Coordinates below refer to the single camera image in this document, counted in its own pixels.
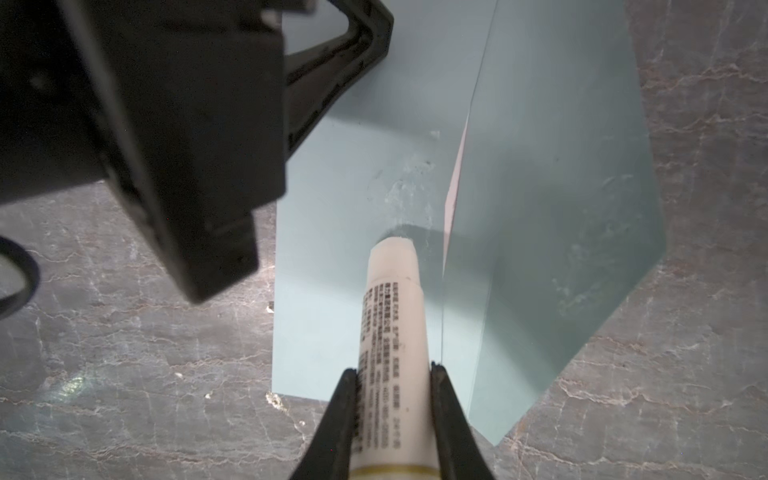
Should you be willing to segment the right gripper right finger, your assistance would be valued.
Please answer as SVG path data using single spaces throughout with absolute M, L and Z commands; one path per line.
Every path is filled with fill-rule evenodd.
M 430 403 L 442 480 L 494 480 L 446 368 L 430 368 Z

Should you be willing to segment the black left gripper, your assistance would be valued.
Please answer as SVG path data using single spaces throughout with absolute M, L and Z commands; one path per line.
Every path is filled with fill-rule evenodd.
M 257 1 L 5 1 L 1 201 L 104 180 L 186 298 L 258 267 L 285 191 L 284 38 Z

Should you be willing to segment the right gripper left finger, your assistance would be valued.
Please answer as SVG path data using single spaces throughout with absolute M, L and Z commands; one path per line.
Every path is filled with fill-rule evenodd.
M 357 371 L 346 369 L 290 480 L 347 480 L 355 432 Z

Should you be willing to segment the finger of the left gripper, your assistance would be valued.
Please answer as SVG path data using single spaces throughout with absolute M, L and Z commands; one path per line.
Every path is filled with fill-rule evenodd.
M 347 18 L 347 31 L 285 57 L 287 157 L 333 104 L 389 52 L 394 17 L 382 2 L 341 0 L 332 5 Z

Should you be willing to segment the white glue stick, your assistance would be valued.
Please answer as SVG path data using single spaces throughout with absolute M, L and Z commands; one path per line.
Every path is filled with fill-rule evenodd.
M 370 252 L 362 301 L 350 478 L 439 478 L 429 360 L 415 247 L 386 238 Z

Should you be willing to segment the light green envelope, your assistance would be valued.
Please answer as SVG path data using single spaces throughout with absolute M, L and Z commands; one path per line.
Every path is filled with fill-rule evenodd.
M 357 363 L 371 248 L 410 238 L 429 352 L 499 443 L 661 258 L 621 1 L 391 1 L 387 57 L 288 163 L 272 390 Z M 445 268 L 444 204 L 468 130 Z

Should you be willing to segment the white floral letter paper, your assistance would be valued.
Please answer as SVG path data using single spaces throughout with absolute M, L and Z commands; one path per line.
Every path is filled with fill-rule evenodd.
M 445 204 L 444 204 L 442 268 L 445 268 L 447 263 L 450 238 L 451 238 L 453 222 L 455 218 L 456 203 L 458 198 L 458 190 L 459 190 L 462 161 L 464 157 L 465 142 L 466 142 L 466 136 L 467 136 L 467 130 L 468 130 L 468 122 L 469 122 L 469 117 L 466 117 L 459 147 L 457 150 L 457 155 L 454 162 L 451 179 L 449 182 Z

